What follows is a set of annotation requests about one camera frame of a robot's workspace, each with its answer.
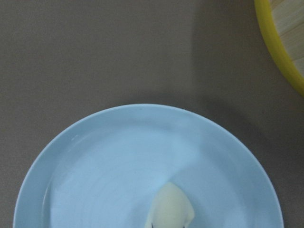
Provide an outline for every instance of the gray table surface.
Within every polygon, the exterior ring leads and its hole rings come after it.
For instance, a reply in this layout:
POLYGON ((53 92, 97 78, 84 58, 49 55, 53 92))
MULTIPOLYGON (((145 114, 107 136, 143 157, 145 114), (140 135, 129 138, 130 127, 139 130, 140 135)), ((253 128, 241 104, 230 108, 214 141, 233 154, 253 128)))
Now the gray table surface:
POLYGON ((304 226, 304 98, 261 37, 252 0, 0 1, 0 227, 58 133, 123 104, 173 105, 232 132, 304 226))

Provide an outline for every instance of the plate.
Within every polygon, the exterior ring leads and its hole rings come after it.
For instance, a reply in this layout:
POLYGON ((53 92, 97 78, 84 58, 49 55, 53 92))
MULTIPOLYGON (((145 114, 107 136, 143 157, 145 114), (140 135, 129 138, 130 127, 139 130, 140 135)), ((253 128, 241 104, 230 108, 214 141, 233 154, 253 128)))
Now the plate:
POLYGON ((195 113, 132 104, 90 115, 40 153, 14 228, 143 228, 166 182, 190 199, 190 228, 283 228, 274 188, 232 134, 195 113))

